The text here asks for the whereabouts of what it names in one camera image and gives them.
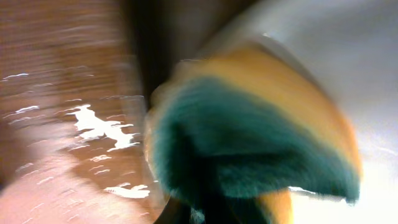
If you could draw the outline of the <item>green yellow sponge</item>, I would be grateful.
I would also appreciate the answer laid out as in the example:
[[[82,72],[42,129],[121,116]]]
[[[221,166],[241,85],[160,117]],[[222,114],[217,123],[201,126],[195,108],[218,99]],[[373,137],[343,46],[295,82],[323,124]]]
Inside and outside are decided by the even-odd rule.
[[[359,199],[351,125],[282,57],[247,45],[188,63],[154,93],[146,160],[166,223],[292,223],[291,187]]]

